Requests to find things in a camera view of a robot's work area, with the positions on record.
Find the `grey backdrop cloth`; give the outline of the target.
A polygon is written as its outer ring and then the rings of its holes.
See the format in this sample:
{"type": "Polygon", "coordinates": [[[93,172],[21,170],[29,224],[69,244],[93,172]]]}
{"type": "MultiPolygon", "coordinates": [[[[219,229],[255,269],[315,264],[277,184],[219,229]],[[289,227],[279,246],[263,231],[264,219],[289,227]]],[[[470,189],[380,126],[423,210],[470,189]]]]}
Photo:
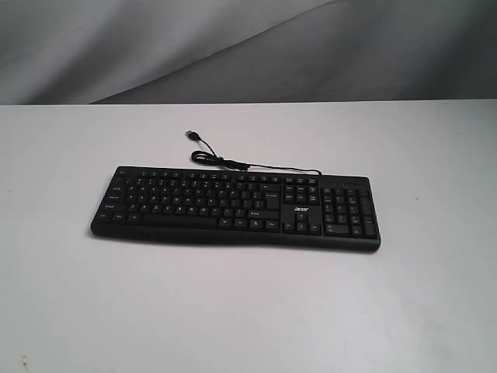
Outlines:
{"type": "Polygon", "coordinates": [[[494,1],[3,1],[4,104],[496,95],[494,1]]]}

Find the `black acer keyboard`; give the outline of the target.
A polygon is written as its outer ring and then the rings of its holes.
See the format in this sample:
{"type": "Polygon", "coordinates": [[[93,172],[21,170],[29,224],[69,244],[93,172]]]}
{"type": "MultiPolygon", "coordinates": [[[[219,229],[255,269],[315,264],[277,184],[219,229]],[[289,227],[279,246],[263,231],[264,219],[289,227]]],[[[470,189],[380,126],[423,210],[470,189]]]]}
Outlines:
{"type": "Polygon", "coordinates": [[[360,176],[117,168],[94,235],[227,246],[380,248],[370,181],[360,176]]]}

